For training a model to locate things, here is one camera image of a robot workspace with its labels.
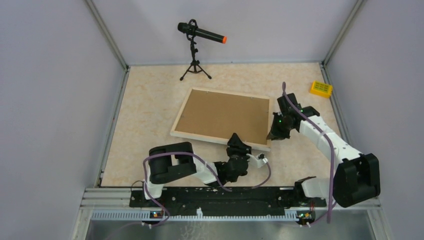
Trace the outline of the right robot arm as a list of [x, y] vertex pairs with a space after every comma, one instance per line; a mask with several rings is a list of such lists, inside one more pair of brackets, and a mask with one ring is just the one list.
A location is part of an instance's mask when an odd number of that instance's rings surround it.
[[277, 103], [279, 111], [273, 113], [267, 139], [289, 139], [296, 130], [330, 161], [332, 179], [307, 177], [295, 183], [293, 200], [297, 205], [332, 197], [347, 208], [380, 195], [380, 164], [374, 154], [364, 154], [345, 142], [314, 107], [302, 107], [294, 93], [279, 97]]

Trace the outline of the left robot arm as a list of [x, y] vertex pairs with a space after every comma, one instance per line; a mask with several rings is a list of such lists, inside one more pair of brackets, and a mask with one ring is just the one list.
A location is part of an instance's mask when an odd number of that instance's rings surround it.
[[195, 177], [210, 187], [224, 187], [248, 173], [252, 147], [245, 144], [236, 133], [227, 142], [227, 161], [207, 162], [194, 154], [190, 142], [157, 146], [149, 150], [143, 161], [146, 180], [141, 200], [149, 207], [160, 202], [165, 184]]

